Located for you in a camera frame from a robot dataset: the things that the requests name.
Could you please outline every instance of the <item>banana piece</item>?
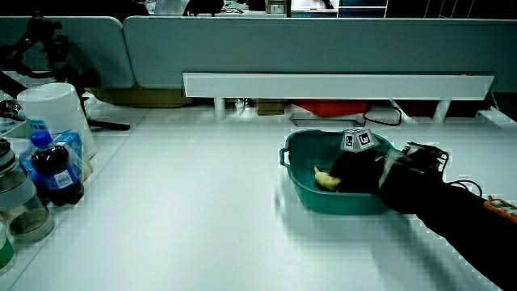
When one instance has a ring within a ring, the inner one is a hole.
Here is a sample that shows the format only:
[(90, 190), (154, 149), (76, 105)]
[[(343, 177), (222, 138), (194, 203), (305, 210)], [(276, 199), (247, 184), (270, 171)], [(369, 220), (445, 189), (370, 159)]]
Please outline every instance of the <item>banana piece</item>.
[(329, 190), (335, 191), (338, 184), (341, 183), (341, 178), (335, 178), (328, 173), (319, 171), (317, 167), (314, 167), (314, 173), (316, 183)]

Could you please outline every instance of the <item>dark soda bottle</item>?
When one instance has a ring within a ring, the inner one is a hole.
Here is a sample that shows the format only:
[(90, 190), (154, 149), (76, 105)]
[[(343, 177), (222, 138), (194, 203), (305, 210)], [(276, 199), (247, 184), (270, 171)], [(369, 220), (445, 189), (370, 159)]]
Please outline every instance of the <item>dark soda bottle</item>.
[(36, 147), (31, 163), (41, 176), (42, 195), (56, 206), (78, 203), (84, 195), (84, 186), (72, 168), (69, 151), (55, 145), (47, 131), (32, 134), (31, 141)]

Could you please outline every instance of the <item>gray partition panel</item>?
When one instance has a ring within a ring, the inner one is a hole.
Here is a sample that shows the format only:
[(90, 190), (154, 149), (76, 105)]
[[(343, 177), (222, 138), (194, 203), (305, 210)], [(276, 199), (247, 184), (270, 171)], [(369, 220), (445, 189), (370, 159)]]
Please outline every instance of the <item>gray partition panel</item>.
[[(62, 29), (57, 35), (65, 36), (69, 42), (66, 62), (77, 68), (93, 69), (99, 74), (101, 87), (129, 88), (135, 84), (129, 61), (122, 24), (112, 17), (58, 17), (48, 16), (59, 21)], [(28, 16), (0, 17), (0, 44), (15, 44), (27, 31)], [(41, 42), (27, 50), (23, 63), (32, 70), (48, 70), (46, 54), (40, 53)]]
[(517, 21), (133, 16), (124, 34), (149, 88), (180, 88), (185, 72), (429, 73), (493, 75), (493, 91), (517, 91)]

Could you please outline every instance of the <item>blue bottle cap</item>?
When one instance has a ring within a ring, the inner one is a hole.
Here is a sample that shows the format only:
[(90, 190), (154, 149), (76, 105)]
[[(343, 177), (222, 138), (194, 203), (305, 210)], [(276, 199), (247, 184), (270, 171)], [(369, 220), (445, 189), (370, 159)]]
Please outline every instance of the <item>blue bottle cap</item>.
[(31, 135), (31, 141), (32, 144), (34, 144), (34, 146), (41, 148), (52, 144), (54, 140), (50, 136), (50, 133), (44, 130), (37, 133), (33, 133)]

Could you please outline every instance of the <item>white desk surface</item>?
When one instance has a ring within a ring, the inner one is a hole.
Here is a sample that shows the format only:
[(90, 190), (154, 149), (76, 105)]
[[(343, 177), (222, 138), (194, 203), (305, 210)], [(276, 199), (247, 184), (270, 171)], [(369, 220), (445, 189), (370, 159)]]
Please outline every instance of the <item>white desk surface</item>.
[[(304, 129), (288, 114), (216, 121), (211, 107), (103, 108), (92, 112), (132, 129), (94, 132), (84, 198), (26, 269), (0, 276), (10, 282), (0, 290), (497, 289), (413, 216), (304, 209), (279, 165), (286, 138)], [(399, 149), (437, 143), (452, 156), (446, 180), (515, 201), (517, 130), (502, 125), (370, 128)]]

